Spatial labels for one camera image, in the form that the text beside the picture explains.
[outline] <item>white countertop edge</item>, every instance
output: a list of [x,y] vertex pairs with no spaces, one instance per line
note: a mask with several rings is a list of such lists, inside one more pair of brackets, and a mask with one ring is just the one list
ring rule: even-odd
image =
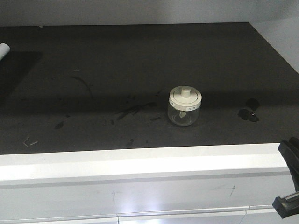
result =
[[279,143],[0,155],[0,185],[288,172]]

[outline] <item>white jar lid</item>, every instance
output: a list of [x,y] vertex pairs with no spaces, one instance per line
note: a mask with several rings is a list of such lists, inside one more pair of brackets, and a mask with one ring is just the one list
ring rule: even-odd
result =
[[194,111],[200,107],[201,93],[190,86],[178,86],[170,91],[169,103],[179,111]]

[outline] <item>black clamp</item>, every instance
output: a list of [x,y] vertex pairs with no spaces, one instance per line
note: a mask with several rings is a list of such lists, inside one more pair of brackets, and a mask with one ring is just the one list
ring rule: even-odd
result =
[[295,137],[283,140],[279,147],[293,178],[296,192],[283,198],[276,197],[273,207],[282,218],[299,214],[299,140]]

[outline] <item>smudge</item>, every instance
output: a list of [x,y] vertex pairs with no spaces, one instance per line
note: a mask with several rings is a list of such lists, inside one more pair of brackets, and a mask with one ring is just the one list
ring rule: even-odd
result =
[[158,97],[162,90],[163,90],[163,89],[160,89],[160,90],[155,94],[155,96]]
[[90,97],[93,98],[93,93],[92,93],[90,87],[88,86],[88,84],[83,79],[81,79],[80,77],[77,77],[77,76],[68,76],[68,78],[73,78],[73,79],[81,82],[87,88]]
[[234,190],[235,190],[235,185],[232,187],[232,192],[230,193],[230,196],[232,196]]
[[249,107],[251,110],[255,111],[260,106],[260,103],[257,99],[250,98],[246,101],[246,106]]
[[61,121],[59,124],[57,124],[57,125],[55,126],[55,129],[60,129],[60,128],[62,128],[63,126],[64,126],[64,122]]
[[151,121],[155,121],[155,120],[159,120],[159,119],[161,119],[161,117],[152,118],[152,119],[150,119],[150,120],[151,120]]
[[238,116],[243,120],[249,120],[251,122],[258,122],[260,120],[254,112],[246,109],[239,110]]
[[127,148],[131,148],[133,146],[134,139],[130,139],[130,142],[126,144]]
[[116,120],[121,120],[123,119],[124,117],[126,117],[128,114],[130,113],[133,113],[133,115],[137,114],[141,109],[144,109],[145,107],[147,106],[150,106],[150,107],[153,107],[153,106],[157,106],[157,103],[155,102],[150,102],[150,103],[147,103],[147,104],[144,104],[144,105],[136,105],[136,106],[132,106],[126,110],[123,110],[123,111],[120,111],[118,113],[122,113],[118,118],[116,118]]

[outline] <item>clear glass jar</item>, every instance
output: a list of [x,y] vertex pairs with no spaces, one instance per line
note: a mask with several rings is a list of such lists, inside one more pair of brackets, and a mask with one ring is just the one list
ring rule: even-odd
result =
[[194,111],[180,111],[168,104],[168,117],[176,125],[189,126],[193,124],[199,115],[199,108]]
[[201,93],[190,86],[178,86],[169,93],[168,117],[176,125],[189,126],[199,115]]

